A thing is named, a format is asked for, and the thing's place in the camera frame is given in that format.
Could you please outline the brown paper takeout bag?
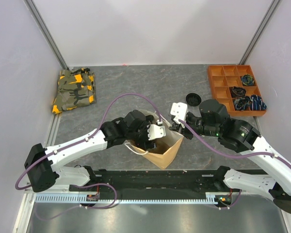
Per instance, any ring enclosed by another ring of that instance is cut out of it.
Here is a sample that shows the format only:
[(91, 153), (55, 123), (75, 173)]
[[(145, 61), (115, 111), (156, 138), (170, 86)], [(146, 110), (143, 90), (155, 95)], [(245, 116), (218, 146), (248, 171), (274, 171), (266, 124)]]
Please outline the brown paper takeout bag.
[(160, 169), (166, 169), (175, 159), (180, 148), (183, 135), (178, 132), (171, 131), (169, 127), (171, 124), (161, 115), (150, 112), (148, 110), (140, 110), (146, 117), (150, 117), (150, 124), (157, 120), (162, 121), (165, 126), (166, 136), (155, 139), (156, 148), (152, 150), (143, 150), (135, 146), (133, 139), (128, 140), (124, 145), (133, 153), (143, 156)]

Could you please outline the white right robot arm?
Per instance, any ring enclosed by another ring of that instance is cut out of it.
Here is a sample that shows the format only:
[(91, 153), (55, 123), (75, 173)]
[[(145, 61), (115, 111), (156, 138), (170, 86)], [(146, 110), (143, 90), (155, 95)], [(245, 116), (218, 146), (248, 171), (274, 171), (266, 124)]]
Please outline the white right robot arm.
[(250, 123), (232, 118), (225, 105), (210, 99), (200, 103), (201, 116), (188, 111), (188, 105), (173, 103), (170, 114), (177, 131), (188, 139), (196, 137), (211, 151), (232, 159), (248, 158), (268, 177), (242, 173), (226, 166), (212, 179), (218, 191), (245, 190), (271, 200), (291, 214), (291, 162), (277, 152)]

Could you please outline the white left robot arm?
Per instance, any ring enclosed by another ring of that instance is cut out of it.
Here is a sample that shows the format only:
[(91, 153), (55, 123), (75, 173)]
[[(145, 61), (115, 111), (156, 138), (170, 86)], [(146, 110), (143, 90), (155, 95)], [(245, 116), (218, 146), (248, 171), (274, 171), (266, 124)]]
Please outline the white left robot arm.
[(133, 110), (125, 117), (106, 121), (98, 129), (65, 143), (47, 148), (36, 144), (32, 146), (24, 164), (30, 181), (29, 187), (35, 193), (64, 184), (81, 186), (86, 191), (91, 191), (95, 189), (97, 180), (90, 175), (89, 169), (66, 168), (66, 164), (129, 140), (148, 151), (155, 148), (156, 139), (164, 136), (165, 129), (160, 119), (155, 120), (153, 115)]

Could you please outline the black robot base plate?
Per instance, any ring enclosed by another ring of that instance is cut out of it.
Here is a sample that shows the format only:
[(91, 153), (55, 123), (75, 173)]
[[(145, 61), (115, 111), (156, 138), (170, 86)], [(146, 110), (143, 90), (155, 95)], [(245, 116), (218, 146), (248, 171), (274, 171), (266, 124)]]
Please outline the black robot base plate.
[(127, 170), (107, 171), (105, 169), (90, 170), (90, 181), (83, 187), (90, 189), (90, 185), (97, 184), (102, 191), (102, 184), (108, 183), (116, 191), (126, 189), (145, 190), (146, 188), (169, 188), (176, 190), (192, 190), (197, 193), (206, 192), (238, 192), (237, 188), (230, 188), (224, 182), (224, 175), (228, 167), (217, 170)]

